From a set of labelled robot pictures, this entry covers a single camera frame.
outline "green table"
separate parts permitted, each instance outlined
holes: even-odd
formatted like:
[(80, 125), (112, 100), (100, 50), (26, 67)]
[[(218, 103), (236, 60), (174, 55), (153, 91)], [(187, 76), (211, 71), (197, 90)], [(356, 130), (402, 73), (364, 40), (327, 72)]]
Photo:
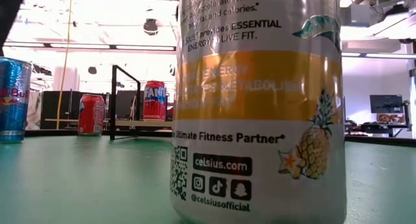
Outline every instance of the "green table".
[[(416, 148), (346, 144), (348, 224), (416, 223)], [(0, 223), (181, 223), (170, 139), (26, 138), (0, 145)]]

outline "blue and silver can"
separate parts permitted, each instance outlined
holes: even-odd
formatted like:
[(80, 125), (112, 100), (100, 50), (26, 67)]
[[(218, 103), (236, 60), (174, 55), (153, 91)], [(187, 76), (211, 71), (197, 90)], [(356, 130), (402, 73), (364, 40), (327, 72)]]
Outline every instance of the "blue and silver can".
[(25, 137), (32, 65), (0, 57), (0, 143)]

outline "celsius can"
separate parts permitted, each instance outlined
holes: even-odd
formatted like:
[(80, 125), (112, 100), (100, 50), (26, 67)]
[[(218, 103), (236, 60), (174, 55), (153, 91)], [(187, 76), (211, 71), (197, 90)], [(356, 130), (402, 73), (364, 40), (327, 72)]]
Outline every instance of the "celsius can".
[(79, 103), (78, 134), (103, 133), (104, 115), (104, 98), (100, 95), (84, 94)]
[(344, 223), (339, 0), (180, 0), (170, 190), (191, 223)]
[(166, 101), (164, 82), (149, 81), (144, 88), (143, 120), (164, 121)]
[(31, 72), (30, 63), (0, 58), (0, 143), (25, 137)]

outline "qr code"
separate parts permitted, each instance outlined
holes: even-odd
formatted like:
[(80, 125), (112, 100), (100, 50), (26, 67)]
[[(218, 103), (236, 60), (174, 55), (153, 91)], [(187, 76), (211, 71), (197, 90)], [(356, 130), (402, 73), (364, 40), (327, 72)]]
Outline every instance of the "qr code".
[(187, 162), (188, 148), (173, 146), (170, 163), (170, 191), (184, 201), (187, 200)]

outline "pineapple illustration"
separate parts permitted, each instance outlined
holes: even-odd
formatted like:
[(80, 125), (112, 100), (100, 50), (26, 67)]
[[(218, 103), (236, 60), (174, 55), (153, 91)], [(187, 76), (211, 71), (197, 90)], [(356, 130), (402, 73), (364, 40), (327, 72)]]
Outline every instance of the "pineapple illustration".
[(302, 174), (310, 179), (319, 179), (328, 166), (332, 136), (330, 125), (333, 124), (334, 115), (333, 95), (323, 89), (318, 101), (317, 114), (310, 119), (313, 124), (303, 133), (299, 145), (296, 146), (302, 159), (298, 167), (302, 169)]

